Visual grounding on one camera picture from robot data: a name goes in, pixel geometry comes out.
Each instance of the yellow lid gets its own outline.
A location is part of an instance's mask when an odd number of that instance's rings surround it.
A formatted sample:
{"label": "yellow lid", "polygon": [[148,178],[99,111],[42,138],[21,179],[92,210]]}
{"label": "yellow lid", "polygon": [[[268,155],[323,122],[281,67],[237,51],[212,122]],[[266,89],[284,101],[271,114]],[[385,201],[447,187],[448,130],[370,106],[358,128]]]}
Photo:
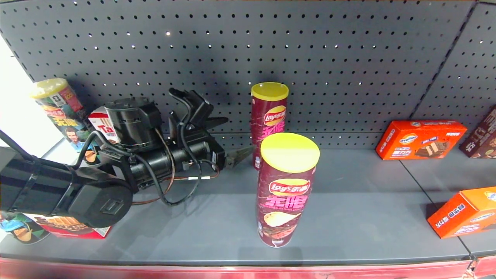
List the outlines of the yellow lid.
{"label": "yellow lid", "polygon": [[289,88],[278,82],[262,82],[251,88],[251,95],[264,101],[280,101],[288,97]]}
{"label": "yellow lid", "polygon": [[320,157],[317,144],[293,133],[276,133],[260,146],[262,158],[271,167],[289,173],[301,173],[315,167]]}
{"label": "yellow lid", "polygon": [[33,99],[46,98],[62,91],[62,89],[66,88],[68,85],[67,80],[63,78],[51,78],[35,82],[34,89],[31,94],[29,94],[29,97]]}

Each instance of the gray shelf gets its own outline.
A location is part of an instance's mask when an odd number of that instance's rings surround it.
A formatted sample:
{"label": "gray shelf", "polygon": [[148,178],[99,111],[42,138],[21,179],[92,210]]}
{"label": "gray shelf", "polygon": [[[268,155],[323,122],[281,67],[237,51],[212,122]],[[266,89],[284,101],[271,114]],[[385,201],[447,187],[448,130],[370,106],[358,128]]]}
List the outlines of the gray shelf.
{"label": "gray shelf", "polygon": [[[459,239],[440,240],[431,204],[399,161],[374,150],[322,150],[314,189],[292,241],[265,246],[255,221],[257,173],[249,160],[205,181],[186,206],[133,207],[105,240],[53,236],[34,245],[6,238],[2,257],[91,264],[405,264],[468,257]],[[176,191],[187,191],[190,184]],[[153,189],[136,199],[155,197]]]}
{"label": "gray shelf", "polygon": [[[496,160],[470,159],[457,148],[442,160],[402,161],[438,206],[460,190],[496,185]],[[496,254],[496,230],[461,236],[476,256]]]}

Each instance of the snack box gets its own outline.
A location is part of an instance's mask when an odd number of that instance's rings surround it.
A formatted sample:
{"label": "snack box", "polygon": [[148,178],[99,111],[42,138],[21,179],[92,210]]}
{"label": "snack box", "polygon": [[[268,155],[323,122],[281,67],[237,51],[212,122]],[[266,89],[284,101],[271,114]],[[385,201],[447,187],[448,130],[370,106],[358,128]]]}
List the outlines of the snack box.
{"label": "snack box", "polygon": [[496,186],[462,190],[427,219],[440,238],[496,227]]}
{"label": "snack box", "polygon": [[114,125],[110,121],[109,115],[107,114],[107,110],[105,107],[99,107],[94,110],[89,116],[89,121],[95,127],[95,129],[101,131],[103,135],[110,141],[112,144],[116,144],[119,142],[119,138],[117,137],[116,131],[114,129]]}
{"label": "snack box", "polygon": [[24,214],[56,237],[103,239],[111,227],[90,228],[73,217]]}
{"label": "snack box", "polygon": [[460,150],[470,158],[496,159],[496,105],[484,120],[460,145]]}
{"label": "snack box", "polygon": [[375,150],[383,160],[444,158],[466,131],[456,121],[392,121]]}

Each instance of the orange box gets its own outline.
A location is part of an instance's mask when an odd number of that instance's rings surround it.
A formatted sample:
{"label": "orange box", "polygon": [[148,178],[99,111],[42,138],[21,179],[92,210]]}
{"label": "orange box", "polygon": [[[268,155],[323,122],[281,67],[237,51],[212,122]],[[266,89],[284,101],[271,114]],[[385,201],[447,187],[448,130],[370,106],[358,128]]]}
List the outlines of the orange box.
{"label": "orange box", "polygon": [[444,158],[466,131],[456,121],[392,121],[375,150],[383,160]]}
{"label": "orange box", "polygon": [[440,238],[466,235],[495,228],[496,186],[462,190],[427,222]]}

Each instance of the orange wire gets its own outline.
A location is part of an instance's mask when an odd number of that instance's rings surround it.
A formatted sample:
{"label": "orange wire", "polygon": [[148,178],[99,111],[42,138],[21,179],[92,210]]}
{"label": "orange wire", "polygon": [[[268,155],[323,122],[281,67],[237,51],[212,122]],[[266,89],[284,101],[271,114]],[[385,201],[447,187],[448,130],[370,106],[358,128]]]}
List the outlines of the orange wire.
{"label": "orange wire", "polygon": [[[165,140],[162,137],[162,134],[160,133],[160,131],[158,131],[158,129],[155,129],[155,132],[157,132],[158,136],[162,140],[162,143],[164,144],[165,149],[167,151],[167,154],[169,155],[169,158],[171,160],[171,166],[172,166],[172,176],[167,177],[167,178],[162,180],[162,181],[170,180],[169,185],[167,186],[167,189],[163,192],[163,195],[165,195],[169,192],[169,190],[171,189],[171,186],[175,180],[187,180],[188,177],[184,177],[184,176],[176,177],[176,166],[174,164],[174,158],[172,157],[172,153],[171,153],[169,147],[167,146],[167,144],[165,143]],[[220,173],[219,167],[216,164],[214,164],[214,166],[215,166],[216,174],[214,176],[210,177],[211,179],[216,178],[217,176],[219,176],[219,173]],[[150,203],[158,201],[159,199],[160,199],[160,197],[158,197],[156,199],[147,200],[147,201],[132,202],[131,205],[132,206],[138,206],[138,205],[150,204]]]}
{"label": "orange wire", "polygon": [[[211,176],[211,177],[210,177],[210,179],[216,178],[216,177],[218,177],[218,176],[219,176],[219,174],[220,174],[220,169],[219,169],[219,167],[218,167],[216,164],[214,164],[214,166],[215,166],[215,170],[216,170],[216,172],[215,172],[215,175],[214,175],[214,176]],[[173,182],[173,181],[171,180],[171,177],[166,177],[166,178],[164,178],[161,182],[163,182],[163,181],[167,181],[167,180],[170,180],[171,182],[169,183],[169,186],[167,187],[167,190],[165,190],[165,191],[164,191],[164,195],[165,195],[165,194],[166,194],[166,193],[170,190],[170,187],[171,187],[172,182]],[[174,179],[174,181],[175,181],[175,180],[188,180],[188,177],[186,177],[186,176],[177,176],[177,177]],[[133,205],[133,206],[146,205],[146,204],[150,204],[150,203],[156,202],[156,201],[158,201],[159,199],[160,199],[160,198],[155,198],[155,199],[151,199],[151,200],[147,200],[147,201],[132,202],[132,204],[131,204],[131,205]]]}

